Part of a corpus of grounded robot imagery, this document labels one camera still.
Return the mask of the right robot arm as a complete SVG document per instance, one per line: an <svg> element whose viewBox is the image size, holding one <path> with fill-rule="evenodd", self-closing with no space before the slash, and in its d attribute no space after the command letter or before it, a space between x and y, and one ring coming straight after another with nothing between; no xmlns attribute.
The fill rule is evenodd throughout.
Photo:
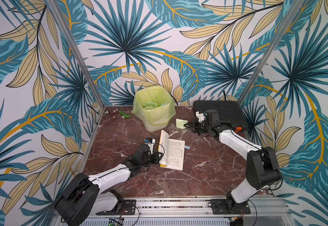
<svg viewBox="0 0 328 226"><path fill-rule="evenodd" d="M282 173L275 151L270 147L256 145L239 136L244 130L244 120L221 119L214 109L201 113L184 124L184 127L198 135L208 135L236 151L246 161L245 179L227 194L226 201L231 205L244 204L262 189L270 190L275 183L282 183Z"/></svg>

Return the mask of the pale green sticky note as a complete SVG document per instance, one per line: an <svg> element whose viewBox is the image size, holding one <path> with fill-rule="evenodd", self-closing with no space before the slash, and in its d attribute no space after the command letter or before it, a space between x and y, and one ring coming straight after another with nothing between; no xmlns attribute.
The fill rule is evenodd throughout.
<svg viewBox="0 0 328 226"><path fill-rule="evenodd" d="M176 119L176 128L178 129L185 129L185 124L187 124L187 120L182 120L182 119Z"/></svg>

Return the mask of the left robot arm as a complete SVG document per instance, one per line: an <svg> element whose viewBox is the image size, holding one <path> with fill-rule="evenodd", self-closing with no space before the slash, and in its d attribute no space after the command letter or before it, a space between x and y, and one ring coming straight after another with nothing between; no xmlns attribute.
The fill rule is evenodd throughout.
<svg viewBox="0 0 328 226"><path fill-rule="evenodd" d="M117 215L130 209L133 202L124 201L113 186L129 181L140 174L142 168L159 164L165 149L153 150L154 143L140 144L135 153L116 167L105 172L87 176L79 173L55 199L54 208L61 222L79 226L90 215Z"/></svg>

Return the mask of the yellow cartoon cover book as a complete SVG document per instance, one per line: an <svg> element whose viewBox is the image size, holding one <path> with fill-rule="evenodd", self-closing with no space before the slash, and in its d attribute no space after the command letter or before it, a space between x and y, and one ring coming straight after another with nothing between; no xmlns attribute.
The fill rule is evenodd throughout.
<svg viewBox="0 0 328 226"><path fill-rule="evenodd" d="M161 130L158 152L164 154L159 162L161 168L183 171L185 141L169 138L169 134Z"/></svg>

